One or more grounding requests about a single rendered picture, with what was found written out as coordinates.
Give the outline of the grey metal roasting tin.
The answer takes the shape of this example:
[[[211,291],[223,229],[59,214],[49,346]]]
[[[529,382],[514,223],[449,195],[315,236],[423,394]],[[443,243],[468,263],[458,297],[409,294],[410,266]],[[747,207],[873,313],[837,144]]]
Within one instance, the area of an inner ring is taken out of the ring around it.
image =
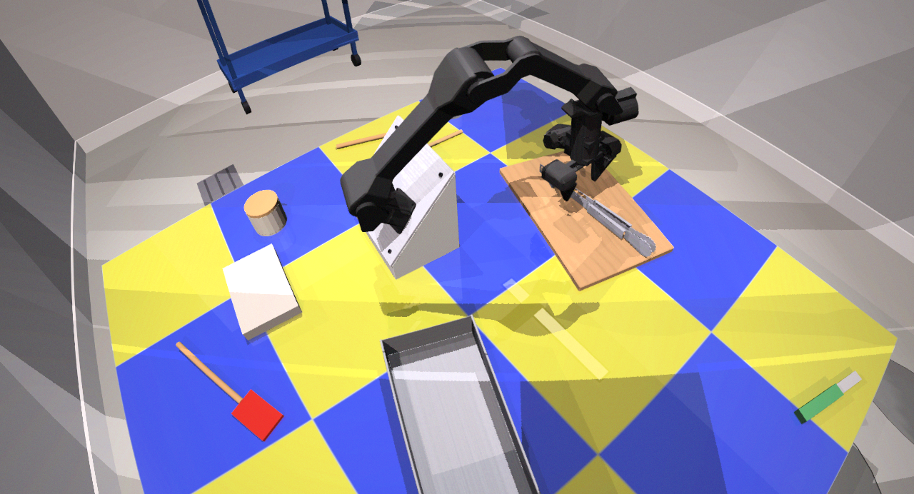
[[[541,494],[473,315],[379,341],[418,494]]]

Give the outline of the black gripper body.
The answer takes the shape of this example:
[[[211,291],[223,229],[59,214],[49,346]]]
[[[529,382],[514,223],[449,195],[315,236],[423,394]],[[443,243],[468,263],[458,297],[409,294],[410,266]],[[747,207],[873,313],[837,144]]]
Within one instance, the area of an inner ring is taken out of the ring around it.
[[[575,135],[572,130],[566,131],[566,136],[570,138],[571,152],[569,152],[568,164],[556,159],[541,168],[541,175],[544,181],[551,183],[553,187],[561,191],[567,191],[577,181],[576,171],[592,164],[601,156],[610,154],[613,158],[621,152],[621,143],[619,138],[608,135],[606,131],[601,131],[594,137],[582,137]]]

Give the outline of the grey cylinder with orange top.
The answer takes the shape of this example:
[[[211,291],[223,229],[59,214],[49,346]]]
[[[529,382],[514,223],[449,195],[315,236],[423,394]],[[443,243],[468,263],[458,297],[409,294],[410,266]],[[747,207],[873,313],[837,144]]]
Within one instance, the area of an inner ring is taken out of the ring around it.
[[[270,189],[258,191],[244,204],[245,212],[257,234],[270,236],[286,226],[286,212],[277,194]]]

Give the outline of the light brown wooden board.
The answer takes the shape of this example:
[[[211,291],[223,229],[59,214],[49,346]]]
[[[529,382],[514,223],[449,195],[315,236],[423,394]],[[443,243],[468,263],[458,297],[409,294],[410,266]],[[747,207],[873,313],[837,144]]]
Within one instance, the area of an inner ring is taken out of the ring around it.
[[[641,256],[624,239],[625,231],[623,239],[620,239],[575,199],[570,197],[565,201],[561,190],[551,188],[539,170],[540,164],[546,166],[556,159],[564,164],[571,160],[564,151],[550,153],[543,158],[500,168],[499,174],[523,210],[528,212],[578,291],[652,262],[675,249],[607,169],[597,181],[591,179],[592,164],[577,170],[576,188],[625,218],[631,228],[651,237],[656,244],[656,251],[649,257]]]

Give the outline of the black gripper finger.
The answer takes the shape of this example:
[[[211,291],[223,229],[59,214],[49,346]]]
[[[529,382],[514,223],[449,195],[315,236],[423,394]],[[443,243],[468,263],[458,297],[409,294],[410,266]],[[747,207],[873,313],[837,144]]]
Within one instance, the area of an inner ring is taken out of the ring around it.
[[[614,156],[616,158],[616,155]],[[591,165],[591,179],[592,181],[597,181],[598,177],[603,174],[604,170],[608,168],[608,164],[611,164],[614,159],[610,154],[606,156],[601,156],[601,158],[596,159],[592,162]]]
[[[573,193],[576,185],[577,185],[577,183],[574,183],[574,185],[572,187],[569,187],[569,189],[567,189],[567,191],[561,191],[561,195],[562,195],[563,199],[565,199],[565,201],[568,201],[568,199],[571,197],[571,194]]]

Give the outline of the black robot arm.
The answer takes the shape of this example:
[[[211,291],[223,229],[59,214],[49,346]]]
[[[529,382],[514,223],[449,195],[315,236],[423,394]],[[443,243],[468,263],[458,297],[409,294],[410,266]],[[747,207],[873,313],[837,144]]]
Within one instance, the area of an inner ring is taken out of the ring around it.
[[[507,61],[511,66],[493,75],[484,61]],[[486,101],[509,93],[525,76],[534,76],[576,95],[561,107],[569,124],[556,124],[544,135],[544,146],[571,152],[566,131],[594,137],[601,124],[619,124],[638,115],[636,91],[617,91],[598,67],[572,64],[561,56],[513,36],[506,41],[477,41],[454,48],[434,72],[430,93],[405,117],[372,158],[358,160],[340,178],[347,210],[358,218],[362,233],[374,231],[380,223],[390,224],[401,234],[416,207],[393,178],[455,116],[475,111]]]

